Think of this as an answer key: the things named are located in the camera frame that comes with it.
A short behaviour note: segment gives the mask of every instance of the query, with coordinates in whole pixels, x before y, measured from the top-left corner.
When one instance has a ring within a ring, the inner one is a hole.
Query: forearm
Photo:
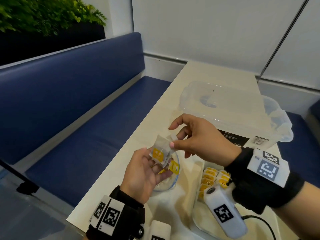
[[[301,239],[320,239],[320,189],[305,182],[289,203],[273,209]]]

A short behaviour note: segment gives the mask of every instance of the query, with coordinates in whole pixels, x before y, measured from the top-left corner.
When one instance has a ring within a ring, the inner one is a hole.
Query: clear plastic storage box
[[[268,149],[294,138],[287,113],[267,96],[194,81],[182,92],[180,108],[210,121],[238,146]]]

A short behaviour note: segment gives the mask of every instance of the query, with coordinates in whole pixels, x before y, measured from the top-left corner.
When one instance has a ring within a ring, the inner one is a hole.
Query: blue bench backrest
[[[144,69],[134,32],[0,70],[0,159],[18,162]]]

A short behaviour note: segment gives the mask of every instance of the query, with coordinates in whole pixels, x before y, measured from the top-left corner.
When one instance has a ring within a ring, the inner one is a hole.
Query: blue cushion
[[[310,107],[310,112],[320,121],[320,100]]]
[[[293,141],[278,142],[282,158],[290,169],[320,188],[320,146],[301,115],[288,113],[294,133]]]
[[[0,70],[0,158],[21,160],[144,69],[135,32]]]
[[[169,85],[168,81],[143,77],[33,165],[26,175],[76,206]]]

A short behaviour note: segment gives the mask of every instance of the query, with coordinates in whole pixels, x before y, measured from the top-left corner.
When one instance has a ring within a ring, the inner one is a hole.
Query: black cable
[[[269,225],[269,223],[266,222],[266,221],[265,221],[264,219],[262,219],[261,217],[248,215],[248,216],[242,216],[241,218],[242,218],[242,220],[246,220],[246,219],[248,219],[248,218],[255,218],[255,219],[259,219],[259,220],[263,221],[263,222],[269,227],[269,229],[270,229],[270,231],[271,231],[271,233],[272,233],[273,239],[274,239],[274,240],[277,240],[277,239],[276,239],[276,236],[275,236],[275,233],[273,232],[273,230],[272,230],[271,226]]]

